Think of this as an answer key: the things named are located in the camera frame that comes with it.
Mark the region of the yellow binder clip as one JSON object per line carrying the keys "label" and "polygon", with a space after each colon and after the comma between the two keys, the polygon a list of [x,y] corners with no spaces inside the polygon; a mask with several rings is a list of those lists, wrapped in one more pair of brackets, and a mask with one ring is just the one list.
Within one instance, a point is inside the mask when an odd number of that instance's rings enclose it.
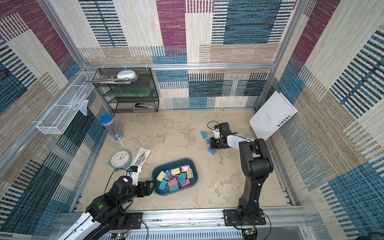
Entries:
{"label": "yellow binder clip", "polygon": [[187,170],[187,177],[188,177],[188,179],[194,178],[194,173],[193,173],[193,170],[191,168],[189,168]]}
{"label": "yellow binder clip", "polygon": [[159,173],[159,175],[157,176],[157,180],[158,180],[159,182],[162,182],[162,181],[164,180],[165,177],[166,177],[166,173],[163,172],[163,171],[161,171],[161,172]]}
{"label": "yellow binder clip", "polygon": [[180,168],[175,168],[175,169],[172,169],[172,170],[171,170],[171,174],[172,174],[173,176],[179,175],[180,173],[181,173]]}

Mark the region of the pink binder clip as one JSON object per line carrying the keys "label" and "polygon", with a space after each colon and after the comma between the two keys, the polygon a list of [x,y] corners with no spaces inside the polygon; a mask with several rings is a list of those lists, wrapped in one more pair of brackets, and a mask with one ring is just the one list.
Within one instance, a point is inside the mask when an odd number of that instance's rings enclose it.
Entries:
{"label": "pink binder clip", "polygon": [[182,173],[187,173],[190,169],[190,166],[182,166],[181,167],[181,170],[182,170]]}
{"label": "pink binder clip", "polygon": [[188,187],[191,185],[191,182],[189,179],[186,179],[186,181],[184,183],[181,183],[181,187],[184,188],[184,187]]}
{"label": "pink binder clip", "polygon": [[168,182],[168,186],[170,189],[178,185],[179,185],[179,182],[177,179],[172,179],[171,181]]}

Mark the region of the teal plastic storage box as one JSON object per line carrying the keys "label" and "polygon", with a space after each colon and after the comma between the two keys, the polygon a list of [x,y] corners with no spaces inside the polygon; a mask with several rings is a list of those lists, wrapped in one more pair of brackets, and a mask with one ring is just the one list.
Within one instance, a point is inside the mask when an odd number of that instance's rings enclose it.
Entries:
{"label": "teal plastic storage box", "polygon": [[[179,183],[179,185],[178,185],[179,186],[179,190],[175,191],[175,192],[171,192],[171,193],[170,193],[170,188],[167,185],[167,187],[165,188],[164,191],[160,191],[159,190],[159,186],[160,186],[161,182],[159,182],[157,180],[157,176],[159,175],[159,173],[161,171],[163,171],[163,172],[171,171],[172,169],[175,169],[175,168],[180,168],[180,170],[181,170],[182,166],[190,166],[190,168],[193,170],[194,178],[189,179],[190,182],[191,182],[191,185],[188,186],[188,187],[182,188],[181,184]],[[172,175],[172,177],[173,177],[172,179],[177,179],[178,182],[179,182],[179,178],[180,178],[181,173],[179,175],[176,175],[176,176]],[[156,167],[153,170],[153,172],[152,172],[152,180],[156,182],[155,192],[156,192],[156,194],[158,194],[160,196],[170,195],[170,194],[173,194],[173,193],[180,192],[182,190],[191,188],[191,187],[193,187],[197,183],[198,179],[199,179],[199,175],[198,175],[197,168],[195,166],[195,163],[191,159],[181,159],[181,160],[173,161],[173,162],[170,162],[170,163],[167,163],[167,164],[163,164],[163,165],[160,165],[160,166]]]}

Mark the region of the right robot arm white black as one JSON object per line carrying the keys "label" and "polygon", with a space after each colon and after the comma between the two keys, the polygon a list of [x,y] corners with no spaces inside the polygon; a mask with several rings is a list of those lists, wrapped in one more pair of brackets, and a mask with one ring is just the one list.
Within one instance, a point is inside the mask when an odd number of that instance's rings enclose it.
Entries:
{"label": "right robot arm white black", "polygon": [[266,216],[260,208],[259,198],[264,182],[274,170],[265,140],[249,139],[233,133],[227,122],[217,123],[210,129],[214,134],[210,138],[211,149],[234,148],[240,153],[241,168],[246,181],[237,207],[239,220],[247,224],[265,225]]}

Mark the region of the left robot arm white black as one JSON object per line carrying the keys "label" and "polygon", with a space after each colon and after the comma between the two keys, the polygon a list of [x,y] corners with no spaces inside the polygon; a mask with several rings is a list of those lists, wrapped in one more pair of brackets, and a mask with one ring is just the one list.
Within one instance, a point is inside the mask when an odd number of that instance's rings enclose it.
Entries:
{"label": "left robot arm white black", "polygon": [[134,185],[130,176],[121,176],[112,188],[95,198],[75,223],[63,233],[60,240],[98,240],[112,230],[137,230],[141,227],[143,213],[128,213],[135,198],[150,196],[155,181]]}

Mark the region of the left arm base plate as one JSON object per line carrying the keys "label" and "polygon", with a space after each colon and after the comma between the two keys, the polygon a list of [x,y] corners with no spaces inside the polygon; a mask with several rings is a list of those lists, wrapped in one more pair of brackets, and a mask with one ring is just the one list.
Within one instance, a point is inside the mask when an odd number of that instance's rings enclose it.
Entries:
{"label": "left arm base plate", "polygon": [[141,212],[125,213],[120,230],[139,230],[142,225],[142,218],[143,213]]}

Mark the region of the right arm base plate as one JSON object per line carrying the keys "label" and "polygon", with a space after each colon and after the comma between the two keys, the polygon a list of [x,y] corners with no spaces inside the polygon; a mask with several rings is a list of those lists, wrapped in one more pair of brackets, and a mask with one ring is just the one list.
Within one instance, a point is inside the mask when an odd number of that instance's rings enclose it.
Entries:
{"label": "right arm base plate", "polygon": [[251,211],[238,209],[223,210],[226,227],[240,226],[259,226],[266,224],[266,218],[262,209],[258,208]]}

